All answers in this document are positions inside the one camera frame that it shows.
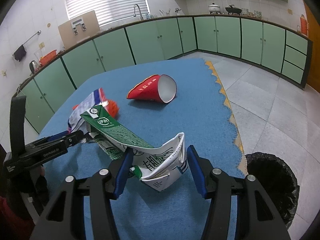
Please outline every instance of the towel rack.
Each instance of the towel rack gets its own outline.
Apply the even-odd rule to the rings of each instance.
[[[33,37],[33,36],[35,36],[35,35],[40,35],[40,33],[41,33],[41,31],[37,31],[35,34],[33,34],[29,39],[27,39],[22,45],[24,45],[24,44],[26,44],[28,41],[30,41],[31,40],[31,38]]]

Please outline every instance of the orange thermos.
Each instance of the orange thermos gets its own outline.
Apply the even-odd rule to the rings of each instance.
[[[308,22],[305,19],[303,14],[300,17],[300,22],[301,22],[301,33],[308,36]]]

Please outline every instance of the sink faucet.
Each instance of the sink faucet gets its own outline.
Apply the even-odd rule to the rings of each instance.
[[[141,10],[140,10],[140,7],[139,5],[136,3],[133,8],[134,8],[134,13],[133,13],[133,17],[136,17],[136,6],[138,6],[138,9],[139,9],[139,13],[140,13],[140,20],[143,21],[143,17],[142,17],[142,14],[141,14]]]

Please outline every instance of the wall switch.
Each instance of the wall switch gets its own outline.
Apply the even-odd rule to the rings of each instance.
[[[41,43],[39,44],[39,48],[42,49],[43,47],[44,47],[44,42],[41,42]]]

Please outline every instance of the plastic bag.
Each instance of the plastic bag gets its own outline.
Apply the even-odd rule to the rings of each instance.
[[[275,204],[287,228],[297,210],[300,186],[284,160],[273,154],[247,154],[248,173],[254,175]]]

